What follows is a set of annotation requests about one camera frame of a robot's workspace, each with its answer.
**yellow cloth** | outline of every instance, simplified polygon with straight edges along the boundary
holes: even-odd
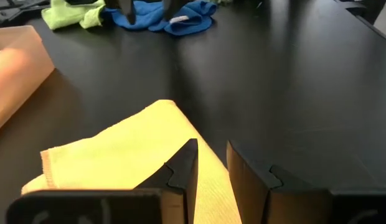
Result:
[[[159,100],[92,138],[42,151],[44,174],[26,184],[22,194],[40,189],[132,189],[190,138],[199,144],[194,222],[241,223],[227,169],[169,100]]]

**yellow microfiber towel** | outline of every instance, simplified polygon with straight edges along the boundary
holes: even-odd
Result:
[[[99,14],[104,8],[104,0],[97,0],[92,4],[81,4],[77,6],[71,6],[65,0],[50,0],[50,8],[43,9],[41,14],[51,30],[78,22],[82,28],[87,29],[94,26],[101,26]]]
[[[100,132],[41,152],[44,174],[22,194],[42,189],[133,189],[190,138],[199,145],[194,222],[241,223],[227,169],[173,101],[159,100]]]

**black tabletop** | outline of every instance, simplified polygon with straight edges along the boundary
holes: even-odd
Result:
[[[221,7],[206,32],[30,21],[57,70],[0,130],[0,223],[39,152],[172,99],[225,162],[227,138],[314,185],[386,186],[386,40],[332,0]]]

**black surface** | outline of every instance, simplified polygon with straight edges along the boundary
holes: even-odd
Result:
[[[386,40],[332,0],[256,6],[221,8],[181,39],[31,21],[59,72],[0,130],[0,221],[42,173],[39,151],[158,99],[175,100],[224,162],[226,139],[246,138],[247,156],[310,184],[386,186]]]

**white tag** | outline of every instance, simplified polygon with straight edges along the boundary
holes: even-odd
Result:
[[[185,20],[188,20],[188,19],[189,19],[188,16],[178,16],[178,17],[172,18],[172,19],[169,21],[169,23],[170,23],[170,24],[173,24],[173,23],[175,23],[175,22],[182,22],[182,21],[185,21]]]

